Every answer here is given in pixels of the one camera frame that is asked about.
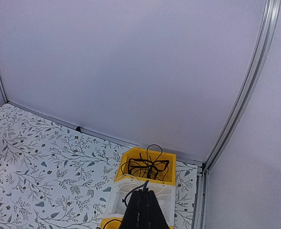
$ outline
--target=floral tablecloth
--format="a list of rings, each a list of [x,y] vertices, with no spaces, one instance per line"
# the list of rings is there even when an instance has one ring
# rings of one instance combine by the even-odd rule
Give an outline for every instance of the floral tablecloth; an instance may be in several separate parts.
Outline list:
[[[0,108],[0,229],[95,229],[129,150],[18,107]],[[197,167],[177,162],[175,228],[190,229]]]

